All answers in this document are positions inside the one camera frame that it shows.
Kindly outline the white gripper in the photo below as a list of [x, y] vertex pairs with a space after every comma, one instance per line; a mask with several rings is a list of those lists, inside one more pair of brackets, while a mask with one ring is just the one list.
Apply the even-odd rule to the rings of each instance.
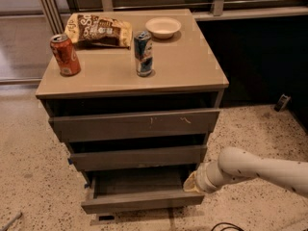
[[197, 171], [192, 172], [186, 179], [183, 190], [186, 193], [198, 193], [198, 188], [200, 188], [203, 192], [214, 193], [227, 185], [230, 180], [231, 176], [219, 168], [217, 161], [202, 163]]

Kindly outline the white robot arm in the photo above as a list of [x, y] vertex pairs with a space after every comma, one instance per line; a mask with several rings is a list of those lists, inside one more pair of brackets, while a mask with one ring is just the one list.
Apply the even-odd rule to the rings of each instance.
[[237, 147], [223, 148], [218, 158], [200, 164], [183, 184], [187, 193], [214, 193], [226, 185], [260, 178], [308, 196], [308, 163], [263, 158]]

